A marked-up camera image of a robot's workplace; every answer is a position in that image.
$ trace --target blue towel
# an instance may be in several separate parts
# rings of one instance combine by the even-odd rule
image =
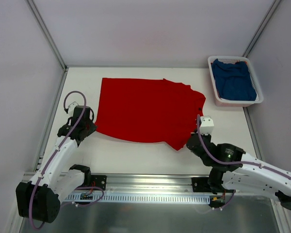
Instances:
[[[211,67],[220,98],[242,101],[256,100],[257,93],[252,87],[250,73],[245,62],[225,64],[216,59]]]

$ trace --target gray wall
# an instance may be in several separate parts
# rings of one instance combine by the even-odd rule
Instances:
[[[242,55],[273,0],[36,0],[68,65],[208,67]]]
[[[262,153],[291,171],[291,0],[281,3],[249,58],[265,98],[249,108]]]
[[[61,73],[25,0],[0,0],[0,233],[35,159]]]

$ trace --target perforated metal strip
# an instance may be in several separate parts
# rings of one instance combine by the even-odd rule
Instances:
[[[65,201],[89,202],[97,200],[100,197],[98,192],[87,196],[91,200],[83,200],[81,195],[82,193],[73,192]],[[100,202],[209,204],[210,197],[208,195],[107,193]]]

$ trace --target white table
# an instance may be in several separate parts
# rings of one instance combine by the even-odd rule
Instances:
[[[203,93],[206,97],[203,113],[211,116],[215,125],[212,142],[231,143],[256,156],[243,109],[215,106],[208,69],[79,67],[70,68],[68,71],[46,147],[44,162],[54,146],[58,129],[67,122],[68,116],[63,110],[67,93],[73,90],[83,92],[87,98],[87,106],[90,106],[96,115],[101,80],[104,77],[166,78],[191,85],[191,89]],[[71,95],[67,100],[67,105],[73,101],[79,105],[83,104],[83,98],[78,94]],[[186,147],[175,151],[166,143],[133,143],[97,132],[81,143],[64,171],[68,171],[73,164],[90,166],[91,172],[94,173],[208,175],[211,169],[204,166],[200,158],[190,153]]]

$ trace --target gray floor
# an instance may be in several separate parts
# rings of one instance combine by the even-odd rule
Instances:
[[[221,211],[205,205],[98,203],[65,206],[41,233],[278,233],[271,203],[264,197],[236,196]],[[21,233],[36,232],[28,219]]]

